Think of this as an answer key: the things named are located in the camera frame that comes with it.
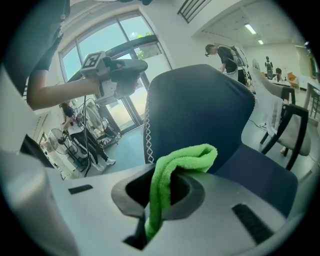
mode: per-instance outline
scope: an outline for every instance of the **floor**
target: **floor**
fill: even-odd
[[[296,104],[302,106],[306,97],[305,91],[300,91],[296,93]],[[242,141],[247,146],[260,151],[262,146],[260,145],[260,140],[265,134],[265,131],[260,130],[255,126],[253,122],[257,125],[264,121],[264,114],[259,108],[259,105],[256,103],[254,111],[250,117],[251,121],[248,121],[244,130],[242,132]],[[292,172],[297,176],[298,180],[301,180],[305,175],[308,174],[311,167],[315,163],[315,159],[320,156],[320,136],[317,132],[317,128],[308,125],[308,133],[311,136],[311,153],[309,156],[299,155],[293,168]],[[273,148],[266,154],[267,157],[274,160],[279,165],[286,167],[290,157],[291,151],[284,157],[280,150],[282,146],[276,143]],[[92,167],[88,172],[88,177],[97,176],[101,174],[114,173],[122,170],[126,170],[132,167],[141,166],[145,164],[144,159],[144,149],[143,149],[143,126],[140,126],[128,133],[126,133],[119,141],[119,144],[114,144],[108,147],[105,152],[107,155],[116,160],[116,163],[112,166],[107,166],[103,172],[99,172]]]

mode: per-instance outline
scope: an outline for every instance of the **green towel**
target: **green towel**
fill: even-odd
[[[161,227],[162,211],[171,206],[171,173],[177,167],[206,173],[217,155],[215,147],[202,144],[179,149],[158,159],[150,186],[150,216],[144,226],[148,241]]]

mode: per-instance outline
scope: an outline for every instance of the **navy chair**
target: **navy chair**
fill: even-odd
[[[208,173],[241,184],[287,217],[297,191],[296,176],[241,140],[254,106],[255,98],[245,86],[209,65],[160,74],[148,88],[145,162],[208,143],[218,151]]]

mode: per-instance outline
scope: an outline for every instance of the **handheld device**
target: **handheld device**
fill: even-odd
[[[148,64],[144,60],[113,60],[104,51],[99,51],[85,58],[80,73],[85,78],[100,81],[99,94],[94,102],[105,106],[133,94],[140,74],[147,68]]]

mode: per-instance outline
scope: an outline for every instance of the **ceiling light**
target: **ceiling light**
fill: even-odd
[[[245,24],[244,25],[252,34],[256,34],[257,32],[252,28],[250,24]]]

